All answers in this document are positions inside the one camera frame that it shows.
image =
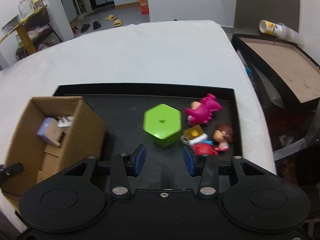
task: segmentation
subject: orange box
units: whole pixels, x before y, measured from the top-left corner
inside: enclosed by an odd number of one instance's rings
[[[141,14],[149,14],[148,0],[138,0],[140,4]]]

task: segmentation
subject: shoe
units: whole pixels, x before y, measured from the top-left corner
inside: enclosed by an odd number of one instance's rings
[[[80,32],[81,32],[81,33],[86,32],[86,31],[89,29],[90,26],[91,26],[90,24],[84,24],[84,25],[82,25],[82,28],[81,28]]]
[[[113,23],[113,27],[120,27],[122,26],[122,20],[117,19],[115,20],[115,22]]]
[[[108,17],[105,18],[106,21],[114,21],[117,17],[113,14],[109,14]]]
[[[97,22],[97,21],[96,21],[96,22],[93,22],[92,25],[93,25],[93,29],[94,29],[94,30],[97,30],[97,29],[99,29],[99,28],[101,27],[100,22]]]

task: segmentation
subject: black slipper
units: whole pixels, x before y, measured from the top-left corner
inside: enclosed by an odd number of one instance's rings
[[[84,24],[84,25],[82,25],[82,28],[81,28],[80,32],[81,32],[81,33],[86,32],[86,31],[89,29],[90,26],[91,26],[90,24]]]
[[[94,29],[94,30],[97,30],[97,29],[99,29],[100,27],[101,27],[100,22],[93,22],[93,29]]]

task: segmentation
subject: box lid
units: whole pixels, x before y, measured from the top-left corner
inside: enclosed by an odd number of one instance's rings
[[[237,0],[234,33],[270,36],[259,31],[259,22],[282,22],[299,31],[300,0]]]

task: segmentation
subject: doll figurine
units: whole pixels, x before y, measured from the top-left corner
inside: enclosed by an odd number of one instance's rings
[[[219,152],[225,152],[229,150],[229,143],[233,140],[233,129],[226,124],[217,124],[216,130],[212,135],[214,141],[218,142],[219,145],[215,145],[213,148]]]
[[[210,112],[222,110],[222,106],[218,103],[217,98],[209,93],[206,97],[201,98],[200,103],[204,104]]]
[[[216,97],[212,94],[207,94],[206,97],[201,98],[200,102],[192,102],[191,108],[187,108],[185,114],[188,124],[194,126],[196,124],[208,123],[212,119],[212,112],[221,109],[222,107],[217,102]]]

